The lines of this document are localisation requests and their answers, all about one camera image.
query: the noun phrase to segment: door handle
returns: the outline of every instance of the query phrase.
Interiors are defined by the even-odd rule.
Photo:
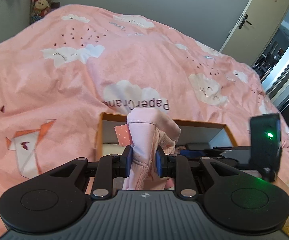
[[[247,21],[247,18],[248,18],[248,17],[249,17],[248,14],[246,14],[246,15],[243,17],[243,19],[242,19],[242,21],[241,21],[241,23],[240,23],[240,25],[239,25],[239,27],[238,27],[239,30],[241,30],[241,28],[243,27],[243,25],[244,25],[245,22],[248,23],[248,24],[250,24],[250,26],[252,25],[251,22]]]

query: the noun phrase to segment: pink blanket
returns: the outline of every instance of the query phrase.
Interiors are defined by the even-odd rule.
[[[0,44],[0,195],[76,157],[93,161],[99,114],[136,107],[225,123],[239,145],[250,143],[251,116],[277,112],[251,68],[179,31],[65,6]],[[284,120],[282,144],[289,181]]]

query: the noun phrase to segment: cardboard box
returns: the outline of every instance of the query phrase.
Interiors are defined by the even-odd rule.
[[[238,146],[230,129],[225,124],[178,119],[174,119],[174,121],[181,129],[177,146],[186,143],[209,143],[210,148]],[[96,142],[96,160],[103,156],[102,145],[104,143],[118,144],[115,126],[126,123],[126,115],[101,113]]]

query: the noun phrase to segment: white door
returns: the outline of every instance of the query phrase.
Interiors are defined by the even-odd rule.
[[[289,0],[250,0],[220,52],[252,66],[271,41]]]

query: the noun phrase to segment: pink fabric pouch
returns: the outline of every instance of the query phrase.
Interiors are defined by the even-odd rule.
[[[166,114],[158,109],[135,108],[128,114],[133,145],[133,160],[130,176],[123,189],[163,190],[168,178],[160,178],[155,165],[158,145],[165,154],[174,153],[181,130]]]

